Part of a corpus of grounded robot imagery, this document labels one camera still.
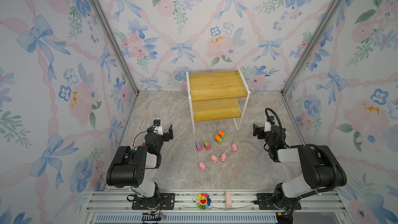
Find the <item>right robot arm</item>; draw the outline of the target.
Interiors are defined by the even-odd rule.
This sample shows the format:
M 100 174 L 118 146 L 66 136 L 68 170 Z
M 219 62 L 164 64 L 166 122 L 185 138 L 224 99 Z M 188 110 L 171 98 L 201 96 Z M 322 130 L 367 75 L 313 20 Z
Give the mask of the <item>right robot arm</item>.
M 261 209 L 274 207 L 285 210 L 297 204 L 296 200 L 346 185 L 346 173 L 328 146 L 306 144 L 287 147 L 284 143 L 286 129 L 277 125 L 259 127 L 254 124 L 253 136 L 265 141 L 264 150 L 273 162 L 301 166 L 301 174 L 277 184 L 271 196 L 257 195 L 255 204 Z

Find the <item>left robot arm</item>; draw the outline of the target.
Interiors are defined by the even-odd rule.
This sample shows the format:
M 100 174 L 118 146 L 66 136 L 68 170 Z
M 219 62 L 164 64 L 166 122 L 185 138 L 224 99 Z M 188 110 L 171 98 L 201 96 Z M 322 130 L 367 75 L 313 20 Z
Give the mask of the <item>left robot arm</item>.
M 155 200 L 160 198 L 159 187 L 145 177 L 145 171 L 160 167 L 162 146 L 174 138 L 173 126 L 164 132 L 160 120 L 156 119 L 145 134 L 143 145 L 118 148 L 107 171 L 106 182 L 116 188 L 130 186 L 139 198 Z

